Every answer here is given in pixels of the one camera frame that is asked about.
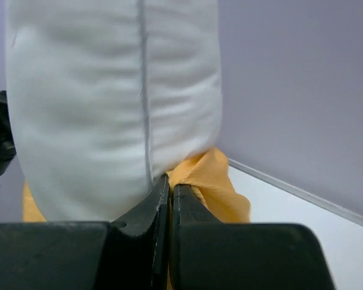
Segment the white pillow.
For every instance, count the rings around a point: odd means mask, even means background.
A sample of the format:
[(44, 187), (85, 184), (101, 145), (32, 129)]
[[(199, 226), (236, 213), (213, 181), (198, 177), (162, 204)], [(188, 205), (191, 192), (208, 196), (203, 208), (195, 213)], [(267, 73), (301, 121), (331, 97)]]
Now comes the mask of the white pillow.
[(217, 1), (8, 1), (16, 150), (48, 221), (113, 221), (221, 123)]

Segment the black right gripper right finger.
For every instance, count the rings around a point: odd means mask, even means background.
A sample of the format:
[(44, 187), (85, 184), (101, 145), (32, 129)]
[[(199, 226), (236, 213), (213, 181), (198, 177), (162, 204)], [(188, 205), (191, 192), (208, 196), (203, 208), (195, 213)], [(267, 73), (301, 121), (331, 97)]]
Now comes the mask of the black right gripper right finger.
[(300, 224), (225, 224), (188, 185), (174, 189), (174, 289), (329, 290), (335, 284), (319, 240)]

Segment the yellow printed pillowcase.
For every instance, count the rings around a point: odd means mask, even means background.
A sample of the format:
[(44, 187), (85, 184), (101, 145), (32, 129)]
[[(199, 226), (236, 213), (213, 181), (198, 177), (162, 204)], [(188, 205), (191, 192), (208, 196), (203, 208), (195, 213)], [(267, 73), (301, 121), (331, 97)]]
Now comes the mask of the yellow printed pillowcase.
[(93, 289), (229, 289), (245, 279), (226, 266), (250, 221), (250, 202), (216, 148), (161, 173), (117, 216), (101, 218), (105, 237)]

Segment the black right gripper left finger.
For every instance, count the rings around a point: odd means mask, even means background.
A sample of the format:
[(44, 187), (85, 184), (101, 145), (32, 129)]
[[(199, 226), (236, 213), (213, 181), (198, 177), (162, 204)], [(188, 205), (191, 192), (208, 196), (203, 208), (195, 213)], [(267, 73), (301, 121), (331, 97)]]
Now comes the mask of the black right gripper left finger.
[(112, 222), (0, 224), (0, 289), (166, 289), (169, 192)]

